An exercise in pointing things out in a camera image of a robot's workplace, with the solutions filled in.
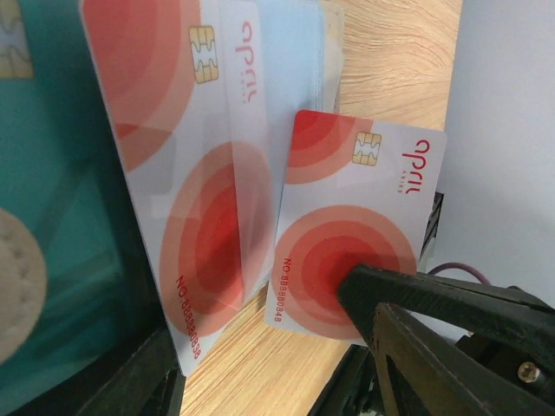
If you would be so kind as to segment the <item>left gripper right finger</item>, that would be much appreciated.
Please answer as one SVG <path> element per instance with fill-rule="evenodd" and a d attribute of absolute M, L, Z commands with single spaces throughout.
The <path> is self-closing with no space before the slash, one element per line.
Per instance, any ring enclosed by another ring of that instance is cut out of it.
<path fill-rule="evenodd" d="M 524 290 L 359 264 L 337 299 L 387 415 L 551 415 L 554 310 Z"/>

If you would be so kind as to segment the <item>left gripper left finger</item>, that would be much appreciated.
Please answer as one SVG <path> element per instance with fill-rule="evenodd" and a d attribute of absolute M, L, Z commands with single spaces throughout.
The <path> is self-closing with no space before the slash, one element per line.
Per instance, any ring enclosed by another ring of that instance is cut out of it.
<path fill-rule="evenodd" d="M 1 366 L 3 415 L 177 415 L 186 378 L 169 331 L 149 328 L 86 358 L 62 349 Z"/>

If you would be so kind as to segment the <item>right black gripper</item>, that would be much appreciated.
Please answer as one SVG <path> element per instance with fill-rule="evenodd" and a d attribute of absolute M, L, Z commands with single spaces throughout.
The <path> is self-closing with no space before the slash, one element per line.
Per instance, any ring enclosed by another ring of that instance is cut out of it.
<path fill-rule="evenodd" d="M 428 268 L 428 260 L 432 257 L 434 251 L 434 240 L 436 238 L 437 229 L 441 217 L 441 208 L 443 204 L 444 195 L 436 192 L 434 195 L 434 202 L 432 211 L 428 218 L 428 225 L 425 231 L 423 245 L 421 248 L 420 260 L 418 263 L 418 271 L 425 273 Z"/>

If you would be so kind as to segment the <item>red patterned credit card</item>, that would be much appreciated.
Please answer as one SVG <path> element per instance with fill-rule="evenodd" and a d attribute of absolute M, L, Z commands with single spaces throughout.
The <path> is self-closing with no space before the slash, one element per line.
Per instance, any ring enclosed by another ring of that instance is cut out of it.
<path fill-rule="evenodd" d="M 298 112 L 265 322 L 361 343 L 339 285 L 358 264 L 417 271 L 446 146 L 438 130 Z"/>
<path fill-rule="evenodd" d="M 181 372 L 271 261 L 261 21 L 253 1 L 84 1 L 82 21 Z"/>

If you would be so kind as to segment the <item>green VIP credit card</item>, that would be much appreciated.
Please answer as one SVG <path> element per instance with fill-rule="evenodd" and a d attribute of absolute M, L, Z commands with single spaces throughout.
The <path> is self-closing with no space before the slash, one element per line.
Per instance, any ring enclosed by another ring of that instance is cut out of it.
<path fill-rule="evenodd" d="M 144 322 L 142 244 L 76 1 L 20 4 L 34 76 L 1 84 L 1 206 L 39 243 L 46 302 L 1 366 L 1 395 L 36 395 Z"/>

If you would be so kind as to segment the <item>beige card holder wallet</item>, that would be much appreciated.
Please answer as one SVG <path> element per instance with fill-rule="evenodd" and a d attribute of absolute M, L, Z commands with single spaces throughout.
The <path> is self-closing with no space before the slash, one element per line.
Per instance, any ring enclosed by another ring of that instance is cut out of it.
<path fill-rule="evenodd" d="M 21 2 L 4 1 L 1 4 L 1 84 L 3 81 L 29 80 L 35 73 Z M 274 215 L 271 261 L 254 296 L 270 275 L 295 115 L 304 108 L 333 108 L 343 58 L 339 48 L 328 42 L 328 19 L 322 2 L 253 2 L 258 6 L 262 28 L 265 103 L 270 135 L 268 160 Z M 127 187 L 122 165 L 121 170 Z M 128 188 L 127 192 L 140 235 L 143 263 L 148 269 L 144 281 L 144 322 L 141 328 L 156 315 L 165 315 Z M 1 206 L 1 366 L 29 339 L 42 313 L 46 295 L 47 265 L 39 243 L 17 215 Z"/>

